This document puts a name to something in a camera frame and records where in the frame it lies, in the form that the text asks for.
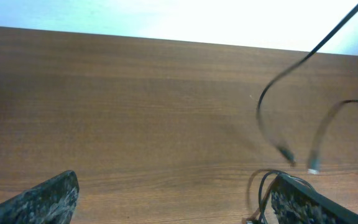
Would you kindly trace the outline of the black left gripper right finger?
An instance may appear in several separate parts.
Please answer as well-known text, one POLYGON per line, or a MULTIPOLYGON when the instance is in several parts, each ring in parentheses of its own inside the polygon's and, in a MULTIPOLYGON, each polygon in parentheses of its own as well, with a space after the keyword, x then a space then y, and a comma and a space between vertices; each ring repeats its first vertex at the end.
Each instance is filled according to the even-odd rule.
POLYGON ((271 205, 279 223, 358 224, 358 214, 284 175, 273 182, 271 205))

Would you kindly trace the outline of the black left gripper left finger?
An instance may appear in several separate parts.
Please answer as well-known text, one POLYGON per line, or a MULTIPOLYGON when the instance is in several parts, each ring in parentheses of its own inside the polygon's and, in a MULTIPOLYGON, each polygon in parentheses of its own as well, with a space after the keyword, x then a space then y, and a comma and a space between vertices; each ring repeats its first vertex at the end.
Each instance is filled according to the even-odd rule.
POLYGON ((0 223, 70 223, 79 191, 75 172, 62 172, 0 203, 0 223))

